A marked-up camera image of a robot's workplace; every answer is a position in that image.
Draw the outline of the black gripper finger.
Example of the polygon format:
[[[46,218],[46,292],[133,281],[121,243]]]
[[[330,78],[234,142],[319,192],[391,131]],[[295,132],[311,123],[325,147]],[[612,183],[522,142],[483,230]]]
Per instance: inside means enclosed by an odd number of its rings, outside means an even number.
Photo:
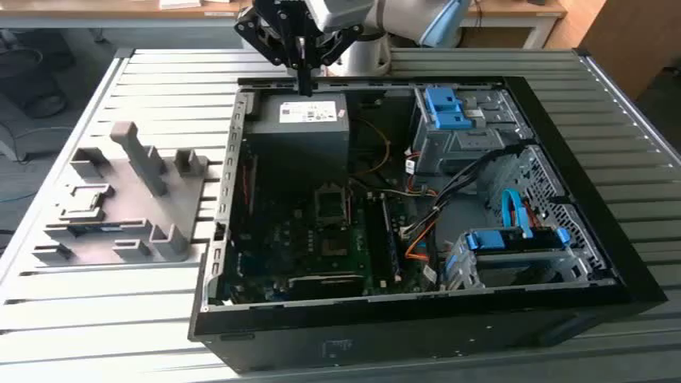
[[[355,24],[329,34],[322,33],[314,24],[305,26],[305,95],[310,96],[314,83],[311,71],[330,65],[357,40],[363,27]]]
[[[234,22],[234,31],[274,66],[283,65],[294,71],[298,94],[306,96],[303,48],[299,44],[299,39],[286,38],[283,40],[273,39],[262,41],[255,36],[254,22],[257,21],[258,18],[253,7],[243,8]]]

